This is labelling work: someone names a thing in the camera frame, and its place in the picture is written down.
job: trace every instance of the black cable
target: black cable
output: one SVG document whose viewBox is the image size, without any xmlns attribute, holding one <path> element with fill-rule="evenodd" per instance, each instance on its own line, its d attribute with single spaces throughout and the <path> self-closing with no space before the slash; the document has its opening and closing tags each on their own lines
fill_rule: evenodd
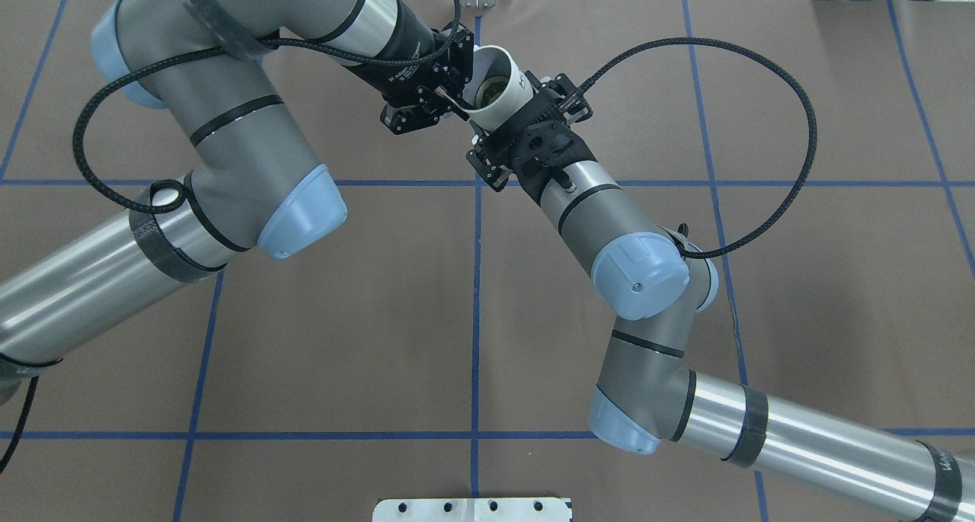
<svg viewBox="0 0 975 522">
<path fill-rule="evenodd" d="M 38 379 L 38 376 L 30 378 L 30 384 L 27 387 L 27 396 L 24 397 L 24 407 L 21 408 L 21 418 L 17 420 L 17 427 L 14 429 L 14 435 L 10 437 L 10 444 L 7 445 L 3 459 L 0 459 L 0 474 L 7 469 L 11 457 L 14 456 L 14 450 L 17 449 L 18 443 L 21 442 L 21 436 L 24 436 L 24 426 L 27 426 L 27 416 L 30 415 L 30 407 L 34 404 L 34 393 L 37 392 Z"/>
<path fill-rule="evenodd" d="M 347 61 L 353 61 L 355 63 L 362 63 L 368 65 L 379 65 L 387 67 L 411 67 L 421 63 L 426 63 L 427 61 L 435 60 L 442 56 L 449 47 L 457 41 L 457 36 L 459 35 L 459 25 L 460 25 L 460 0 L 453 0 L 453 23 L 450 26 L 450 41 L 444 43 L 438 50 L 432 53 L 426 54 L 426 56 L 417 57 L 415 59 L 376 59 L 375 57 L 360 56 L 358 53 L 349 53 L 349 51 L 336 50 L 334 47 L 328 47 L 320 45 L 320 43 L 311 43 L 307 40 L 293 39 L 293 38 L 262 38 L 258 39 L 258 42 L 263 43 L 265 46 L 270 47 L 272 50 L 277 50 L 281 46 L 293 46 L 293 47 L 303 47 L 306 50 L 319 51 L 320 53 L 326 53 L 328 56 L 338 57 L 340 59 L 345 59 Z M 81 172 L 81 176 L 91 185 L 92 188 L 105 196 L 108 200 L 114 203 L 118 203 L 119 206 L 126 207 L 129 210 L 135 210 L 139 213 L 168 213 L 173 212 L 186 201 L 186 191 L 185 187 L 178 181 L 168 181 L 167 187 L 174 188 L 177 190 L 177 198 L 173 202 L 165 203 L 163 206 L 151 206 L 146 205 L 146 203 L 139 203 L 133 201 L 125 196 L 119 194 L 111 187 L 106 185 L 94 171 L 91 170 L 91 166 L 88 165 L 88 158 L 85 156 L 85 133 L 88 129 L 88 123 L 91 122 L 91 117 L 94 116 L 94 112 L 97 111 L 98 106 L 101 105 L 109 95 L 114 94 L 115 91 L 126 87 L 126 85 L 132 84 L 132 82 L 137 82 L 141 78 L 145 78 L 149 75 L 155 74 L 161 70 L 174 67 L 175 65 L 180 65 L 182 63 L 189 63 L 191 61 L 199 61 L 201 59 L 209 59 L 210 57 L 223 56 L 226 54 L 226 50 L 222 47 L 210 47 L 208 50 L 197 50 L 190 51 L 190 53 L 182 53 L 180 56 L 172 56 L 166 59 L 156 61 L 151 65 L 144 66 L 135 72 L 126 74 L 125 76 L 118 78 L 112 82 L 108 82 L 102 89 L 98 89 L 94 95 L 88 99 L 85 106 L 81 109 L 81 113 L 78 115 L 78 119 L 74 125 L 74 132 L 71 136 L 71 149 L 74 153 L 74 163 L 78 167 L 78 171 Z"/>
<path fill-rule="evenodd" d="M 732 242 L 731 244 L 722 245 L 722 247 L 717 248 L 717 250 L 697 252 L 685 251 L 683 248 L 679 249 L 680 254 L 685 258 L 717 258 L 721 255 L 728 254 L 728 252 L 735 251 L 738 248 L 741 248 L 742 245 L 748 244 L 752 240 L 755 240 L 755 238 L 762 236 L 762 234 L 765 233 L 766 230 L 769 230 L 769 227 L 773 226 L 775 221 L 779 220 L 779 217 L 781 217 L 782 214 L 786 213 L 786 210 L 789 209 L 789 206 L 791 203 L 793 203 L 795 197 L 798 195 L 798 191 L 800 191 L 802 185 L 805 185 L 805 179 L 807 179 L 809 171 L 812 169 L 812 161 L 816 155 L 816 115 L 814 110 L 812 110 L 812 103 L 809 101 L 809 96 L 805 94 L 805 90 L 802 89 L 801 85 L 798 84 L 798 81 L 791 77 L 791 75 L 782 67 L 773 63 L 769 58 L 760 56 L 758 53 L 755 53 L 755 51 L 746 49 L 746 47 L 734 45 L 734 43 L 722 42 L 722 40 L 712 40 L 708 38 L 665 38 L 661 40 L 654 40 L 654 42 L 641 43 L 640 46 L 631 47 L 630 50 L 626 50 L 623 53 L 620 53 L 619 56 L 613 57 L 608 63 L 603 65 L 600 70 L 596 71 L 595 74 L 592 74 L 592 76 L 589 77 L 585 82 L 582 82 L 582 85 L 579 85 L 576 94 L 585 94 L 585 92 L 589 91 L 589 88 L 592 88 L 593 85 L 596 84 L 596 81 L 598 81 L 599 78 L 602 78 L 603 75 L 609 72 L 610 69 L 616 67 L 616 65 L 627 60 L 628 58 L 636 56 L 636 54 L 640 53 L 641 51 L 652 50 L 654 47 L 678 45 L 710 46 L 717 47 L 720 50 L 734 51 L 734 53 L 738 53 L 739 56 L 748 57 L 752 61 L 766 67 L 768 70 L 773 71 L 773 73 L 775 73 L 779 78 L 782 78 L 782 80 L 784 80 L 798 96 L 798 100 L 802 103 L 802 109 L 805 111 L 805 118 L 807 118 L 809 126 L 807 151 L 805 151 L 805 160 L 802 162 L 800 174 L 798 174 L 798 177 L 795 178 L 795 182 L 793 183 L 793 186 L 791 186 L 786 198 L 782 201 L 782 203 L 780 203 L 779 207 L 777 207 L 775 212 L 772 213 L 764 223 L 760 224 L 758 228 L 746 234 L 742 238 Z"/>
</svg>

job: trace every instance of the white mounting plate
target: white mounting plate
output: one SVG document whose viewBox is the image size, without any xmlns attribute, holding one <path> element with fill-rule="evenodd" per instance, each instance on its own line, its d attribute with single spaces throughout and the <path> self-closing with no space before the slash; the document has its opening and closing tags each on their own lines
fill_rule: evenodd
<svg viewBox="0 0 975 522">
<path fill-rule="evenodd" d="M 372 522 L 571 522 L 569 498 L 424 498 L 380 501 Z"/>
</svg>

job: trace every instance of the table surface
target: table surface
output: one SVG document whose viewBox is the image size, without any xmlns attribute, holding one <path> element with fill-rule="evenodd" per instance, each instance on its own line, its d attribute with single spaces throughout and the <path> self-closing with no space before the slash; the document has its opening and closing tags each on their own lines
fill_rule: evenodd
<svg viewBox="0 0 975 522">
<path fill-rule="evenodd" d="M 109 2 L 0 5 L 21 33 L 0 39 L 0 280 L 118 211 L 69 150 L 104 83 L 87 39 Z M 448 0 L 408 4 L 449 19 Z M 971 25 L 975 8 L 501 0 L 465 19 L 539 76 L 581 81 L 636 43 L 691 32 L 790 71 L 819 119 L 814 170 L 776 227 L 717 261 L 724 283 L 687 365 L 975 447 L 975 35 L 945 28 Z M 612 313 L 523 192 L 474 181 L 470 129 L 390 136 L 375 92 L 308 51 L 265 69 L 339 181 L 348 223 L 288 261 L 244 255 L 43 377 L 0 486 L 5 521 L 353 521 L 380 498 L 470 494 L 571 497 L 578 520 L 889 520 L 679 444 L 641 457 L 594 439 Z M 804 154 L 790 89 L 720 50 L 641 54 L 590 101 L 596 116 L 576 130 L 596 157 L 703 247 L 765 219 Z M 129 194 L 196 163 L 168 113 L 124 98 L 87 147 Z M 0 437 L 21 395 L 0 410 Z"/>
</svg>

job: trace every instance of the light blue cap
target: light blue cap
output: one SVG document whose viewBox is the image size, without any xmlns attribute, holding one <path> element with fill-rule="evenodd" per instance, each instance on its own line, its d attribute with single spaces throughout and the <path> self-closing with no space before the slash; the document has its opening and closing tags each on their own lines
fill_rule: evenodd
<svg viewBox="0 0 975 522">
<path fill-rule="evenodd" d="M 131 73 L 129 65 L 122 57 L 122 50 L 119 48 L 118 33 L 115 31 L 115 16 L 118 14 L 119 4 L 122 0 L 116 0 L 112 7 L 105 11 L 97 25 L 91 32 L 91 58 L 95 66 L 101 71 L 102 76 L 108 81 L 118 80 L 126 74 Z M 153 94 L 149 94 L 139 82 L 132 82 L 122 88 L 123 94 L 130 101 L 139 103 L 143 107 L 152 109 L 165 109 L 166 103 L 161 101 Z"/>
<path fill-rule="evenodd" d="M 656 452 L 660 439 L 647 432 L 616 407 L 599 387 L 589 408 L 589 429 L 600 440 L 626 452 L 648 456 Z"/>
<path fill-rule="evenodd" d="M 673 240 L 654 232 L 631 232 L 606 244 L 590 276 L 599 295 L 626 320 L 661 313 L 690 282 Z"/>
<path fill-rule="evenodd" d="M 274 210 L 257 246 L 272 259 L 289 258 L 345 223 L 348 209 L 326 165 L 308 172 Z"/>
</svg>

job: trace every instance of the black cord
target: black cord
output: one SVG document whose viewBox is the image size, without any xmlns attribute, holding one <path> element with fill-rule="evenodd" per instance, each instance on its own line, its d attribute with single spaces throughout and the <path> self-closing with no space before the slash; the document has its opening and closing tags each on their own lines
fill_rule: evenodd
<svg viewBox="0 0 975 522">
<path fill-rule="evenodd" d="M 30 378 L 30 384 L 27 387 L 27 396 L 24 397 L 24 407 L 21 408 L 21 418 L 17 420 L 17 427 L 14 429 L 14 435 L 10 437 L 10 444 L 7 445 L 3 459 L 0 459 L 0 474 L 7 469 L 11 457 L 14 456 L 14 450 L 17 449 L 18 443 L 21 442 L 21 436 L 24 436 L 24 426 L 27 426 L 27 416 L 30 415 L 30 407 L 34 404 L 34 393 L 37 392 L 38 379 L 38 376 Z"/>
<path fill-rule="evenodd" d="M 368 65 L 380 65 L 387 67 L 411 67 L 421 63 L 426 63 L 427 61 L 435 60 L 442 56 L 449 47 L 457 41 L 459 36 L 459 25 L 460 25 L 460 0 L 453 0 L 453 23 L 450 26 L 450 42 L 444 43 L 438 50 L 428 53 L 427 56 L 417 57 L 415 59 L 376 59 L 375 57 L 360 56 L 358 53 L 349 53 L 349 51 L 336 50 L 334 47 L 328 47 L 320 45 L 320 43 L 311 43 L 307 40 L 293 39 L 293 38 L 262 38 L 258 39 L 258 42 L 263 43 L 269 49 L 277 50 L 281 46 L 293 46 L 293 47 L 303 47 L 306 50 L 318 51 L 318 53 L 326 53 L 328 56 L 338 57 L 340 59 L 345 59 L 347 61 L 353 61 L 355 63 L 362 63 Z M 132 84 L 132 82 L 137 82 L 141 78 L 145 78 L 149 75 L 153 75 L 161 70 L 174 67 L 175 65 L 180 65 L 182 63 L 189 63 L 191 61 L 199 61 L 201 59 L 209 59 L 210 57 L 223 56 L 226 54 L 226 50 L 222 47 L 210 47 L 208 50 L 197 50 L 190 51 L 190 53 L 182 53 L 180 56 L 168 57 L 156 61 L 151 65 L 142 67 L 135 72 L 126 74 L 125 76 L 118 78 L 112 82 L 108 82 L 102 89 L 98 89 L 94 95 L 88 99 L 85 106 L 81 109 L 81 113 L 78 115 L 78 119 L 74 125 L 74 132 L 71 136 L 71 149 L 74 153 L 74 163 L 78 167 L 78 171 L 81 172 L 81 176 L 91 185 L 92 188 L 105 196 L 108 200 L 114 203 L 118 203 L 119 206 L 126 207 L 133 212 L 139 213 L 168 213 L 173 212 L 173 210 L 182 206 L 182 203 L 186 201 L 186 190 L 185 187 L 178 181 L 167 181 L 166 186 L 174 188 L 177 190 L 177 198 L 173 202 L 165 203 L 163 206 L 151 206 L 146 205 L 146 203 L 139 203 L 135 200 L 126 198 L 125 196 L 119 194 L 111 187 L 106 185 L 94 171 L 91 170 L 91 166 L 88 165 L 88 158 L 85 156 L 85 133 L 88 129 L 88 123 L 91 122 L 91 117 L 94 116 L 94 112 L 97 111 L 98 106 L 101 105 L 109 95 L 114 94 L 115 91 L 126 87 L 126 85 Z"/>
<path fill-rule="evenodd" d="M 596 73 L 593 74 L 593 76 L 589 77 L 585 82 L 582 82 L 582 85 L 579 85 L 576 94 L 578 95 L 585 94 L 585 92 L 589 91 L 589 88 L 592 88 L 593 85 L 596 84 L 596 81 L 598 81 L 599 78 L 602 78 L 603 75 L 609 72 L 610 69 L 616 67 L 616 65 L 627 60 L 628 58 L 632 56 L 636 56 L 636 54 L 640 53 L 641 51 L 652 50 L 654 47 L 678 46 L 678 45 L 710 46 L 710 47 L 717 47 L 720 50 L 734 51 L 734 53 L 738 53 L 739 56 L 748 57 L 752 61 L 759 63 L 763 67 L 766 67 L 768 70 L 773 71 L 773 73 L 775 73 L 776 76 L 778 76 L 779 78 L 782 78 L 782 80 L 784 80 L 786 84 L 788 84 L 789 87 L 793 89 L 795 94 L 798 96 L 798 100 L 802 103 L 802 109 L 804 109 L 805 111 L 805 118 L 807 118 L 807 122 L 809 126 L 809 140 L 807 144 L 807 151 L 805 151 L 805 160 L 802 162 L 802 169 L 800 170 L 800 174 L 798 174 L 798 177 L 795 178 L 795 182 L 793 183 L 793 186 L 791 186 L 791 189 L 789 190 L 789 193 L 786 195 L 786 198 L 782 201 L 782 203 L 780 203 L 779 207 L 777 207 L 775 212 L 772 213 L 771 216 L 768 219 L 766 219 L 764 223 L 760 224 L 758 228 L 746 234 L 742 238 L 732 242 L 731 244 L 722 245 L 722 247 L 717 248 L 717 250 L 697 252 L 697 251 L 686 251 L 683 250 L 683 248 L 679 248 L 680 254 L 685 258 L 691 258 L 691 259 L 718 258 L 721 255 L 725 255 L 728 254 L 728 252 L 735 251 L 738 248 L 741 248 L 742 245 L 748 244 L 752 240 L 755 240 L 755 238 L 762 236 L 762 234 L 765 233 L 766 230 L 769 230 L 769 227 L 773 226 L 773 224 L 775 224 L 775 221 L 779 220 L 779 217 L 781 217 L 782 214 L 786 213 L 786 210 L 789 209 L 789 206 L 791 205 L 791 203 L 793 203 L 795 197 L 798 195 L 798 191 L 800 191 L 802 185 L 805 185 L 805 179 L 807 179 L 807 176 L 809 175 L 809 171 L 812 169 L 812 161 L 814 160 L 816 155 L 816 140 L 817 140 L 816 115 L 814 113 L 814 110 L 812 110 L 812 102 L 809 101 L 809 96 L 805 94 L 805 90 L 802 89 L 800 82 L 795 80 L 795 78 L 791 77 L 791 75 L 788 72 L 786 72 L 782 67 L 773 63 L 769 58 L 760 56 L 758 53 L 755 53 L 755 51 L 746 49 L 746 47 L 734 45 L 734 43 L 722 42 L 722 40 L 712 40 L 709 38 L 687 38 L 687 37 L 665 38 L 662 40 L 654 40 L 654 42 L 641 43 L 640 46 L 631 47 L 630 50 L 626 50 L 623 53 L 620 53 L 619 56 L 613 57 L 608 63 L 603 65 L 603 67 L 600 68 L 600 70 L 596 71 Z"/>
</svg>

